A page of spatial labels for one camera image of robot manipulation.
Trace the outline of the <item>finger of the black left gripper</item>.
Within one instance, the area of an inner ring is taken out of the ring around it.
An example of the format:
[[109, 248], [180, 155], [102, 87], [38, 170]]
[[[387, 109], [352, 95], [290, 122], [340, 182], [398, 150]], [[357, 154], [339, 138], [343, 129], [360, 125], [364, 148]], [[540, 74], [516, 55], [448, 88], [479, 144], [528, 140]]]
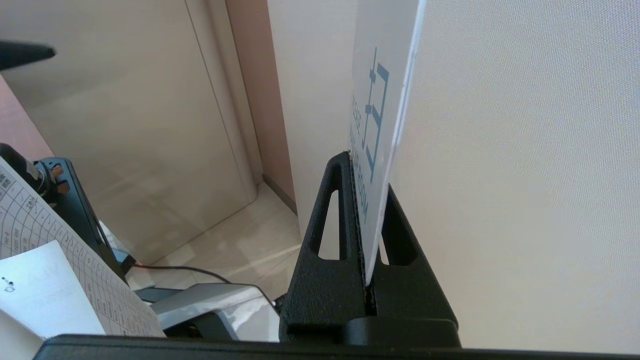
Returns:
[[0, 70], [52, 59], [57, 54], [55, 48], [41, 43], [23, 41], [0, 41]]

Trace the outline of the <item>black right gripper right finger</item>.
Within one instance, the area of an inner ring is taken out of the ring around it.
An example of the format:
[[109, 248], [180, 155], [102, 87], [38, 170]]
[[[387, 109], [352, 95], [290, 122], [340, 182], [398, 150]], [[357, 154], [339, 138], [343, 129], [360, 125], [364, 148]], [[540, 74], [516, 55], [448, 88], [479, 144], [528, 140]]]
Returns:
[[372, 276], [378, 316], [455, 322], [457, 317], [430, 267], [393, 187], [388, 188], [381, 244]]

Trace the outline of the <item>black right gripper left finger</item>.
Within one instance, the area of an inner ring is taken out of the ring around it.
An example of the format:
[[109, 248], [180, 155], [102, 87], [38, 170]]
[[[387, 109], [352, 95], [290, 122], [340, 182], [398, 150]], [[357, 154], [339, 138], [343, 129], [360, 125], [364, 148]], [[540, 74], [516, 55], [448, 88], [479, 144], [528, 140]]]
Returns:
[[[327, 162], [279, 315], [282, 343], [336, 344], [349, 321], [366, 315], [353, 182], [348, 152], [338, 153]], [[339, 258], [323, 259], [319, 251], [333, 194], [337, 194], [338, 202]]]

